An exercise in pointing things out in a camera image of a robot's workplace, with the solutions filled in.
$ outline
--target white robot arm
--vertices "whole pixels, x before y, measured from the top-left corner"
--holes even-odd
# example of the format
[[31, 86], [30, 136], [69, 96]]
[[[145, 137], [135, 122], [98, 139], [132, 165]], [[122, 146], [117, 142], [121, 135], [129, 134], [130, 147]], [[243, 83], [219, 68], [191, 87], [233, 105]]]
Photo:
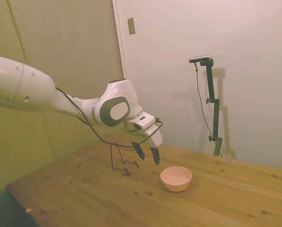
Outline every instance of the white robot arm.
[[[100, 98], [79, 99], [55, 87], [51, 77], [17, 61], [0, 57], [0, 106], [26, 111], [56, 111], [90, 125], [121, 125], [128, 135], [147, 138], [156, 164], [162, 137], [156, 118], [144, 112], [127, 79], [112, 81]], [[144, 158], [137, 142], [132, 142]]]

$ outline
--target light switch plate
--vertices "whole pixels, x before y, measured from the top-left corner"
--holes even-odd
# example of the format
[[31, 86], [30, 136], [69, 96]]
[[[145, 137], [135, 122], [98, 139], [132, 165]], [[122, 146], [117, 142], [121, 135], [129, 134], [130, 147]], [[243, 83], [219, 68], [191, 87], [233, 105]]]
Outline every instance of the light switch plate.
[[128, 24], [128, 30], [130, 32], [130, 35], [135, 34], [136, 33], [136, 26], [135, 26], [135, 19], [129, 18], [127, 20], [127, 24]]

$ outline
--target wooden table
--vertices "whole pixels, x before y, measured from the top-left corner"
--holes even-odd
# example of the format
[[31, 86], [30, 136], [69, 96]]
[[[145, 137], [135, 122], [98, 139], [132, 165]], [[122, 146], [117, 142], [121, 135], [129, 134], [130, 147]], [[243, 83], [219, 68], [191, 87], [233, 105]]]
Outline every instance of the wooden table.
[[[109, 141], [129, 144], [122, 137]], [[141, 161], [122, 148], [99, 142], [8, 186], [43, 227], [282, 227], [282, 170], [187, 149], [161, 146], [156, 166], [149, 149]], [[160, 172], [185, 166], [193, 174], [184, 192], [169, 192]]]

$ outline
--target pink bowl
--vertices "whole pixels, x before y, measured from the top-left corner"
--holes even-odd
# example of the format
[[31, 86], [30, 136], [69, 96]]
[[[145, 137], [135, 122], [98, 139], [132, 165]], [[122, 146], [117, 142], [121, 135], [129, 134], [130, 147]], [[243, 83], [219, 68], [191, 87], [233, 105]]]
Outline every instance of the pink bowl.
[[188, 188], [192, 173], [185, 167], [172, 166], [163, 170], [160, 178], [168, 190], [181, 192]]

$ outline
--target black cable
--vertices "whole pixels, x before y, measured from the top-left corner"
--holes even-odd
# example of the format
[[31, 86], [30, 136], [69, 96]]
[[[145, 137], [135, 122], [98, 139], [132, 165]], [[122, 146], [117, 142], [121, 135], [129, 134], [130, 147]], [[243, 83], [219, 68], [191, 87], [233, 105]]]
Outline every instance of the black cable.
[[[95, 129], [91, 126], [91, 124], [89, 123], [88, 121], [88, 118], [86, 117], [86, 115], [83, 113], [83, 111], [79, 108], [79, 106], [77, 106], [77, 104], [75, 104], [71, 98], [64, 92], [62, 91], [61, 89], [57, 88], [56, 89], [58, 91], [60, 91], [62, 94], [64, 94], [64, 96], [81, 112], [81, 114], [83, 115], [83, 117], [85, 118], [86, 122], [87, 122], [87, 125], [93, 130], [93, 132], [96, 134], [96, 136], [104, 143], [107, 143], [107, 144], [110, 144], [110, 145], [114, 145], [115, 143], [111, 143], [111, 142], [108, 142], [108, 141], [105, 141], [104, 139], [102, 139], [99, 134], [95, 131]], [[161, 126], [163, 125], [163, 122], [159, 121], [159, 120], [156, 120], [156, 122], [160, 123], [161, 125], [151, 134], [149, 135], [146, 139], [144, 139], [141, 143], [139, 143], [139, 145], [141, 145], [142, 143], [144, 143], [145, 141], [147, 141], [156, 131], [158, 131]], [[126, 146], [126, 145], [121, 145], [121, 144], [117, 144], [119, 147], [124, 147], [124, 148], [134, 148], [134, 146]]]
[[205, 115], [204, 115], [204, 111], [203, 111], [203, 104], [202, 104], [202, 99], [201, 99], [201, 95], [200, 95], [200, 90], [199, 90], [199, 82], [198, 82], [198, 68], [197, 68], [197, 63], [196, 62], [194, 62], [194, 65], [195, 65], [195, 67], [196, 67], [196, 73], [197, 73], [197, 89], [198, 89], [198, 94], [199, 94], [199, 98], [200, 98], [200, 104], [201, 104], [201, 110], [202, 110], [202, 115], [203, 115], [203, 118], [204, 118], [204, 121], [205, 121], [205, 124], [206, 124], [206, 126], [207, 126], [207, 128], [208, 128], [208, 130], [209, 130], [209, 133], [210, 133], [210, 135], [211, 135], [211, 137], [212, 137], [212, 131], [211, 131], [211, 129], [209, 128], [209, 126], [208, 126], [208, 123], [207, 123], [207, 121], [206, 121], [206, 118], [205, 118]]

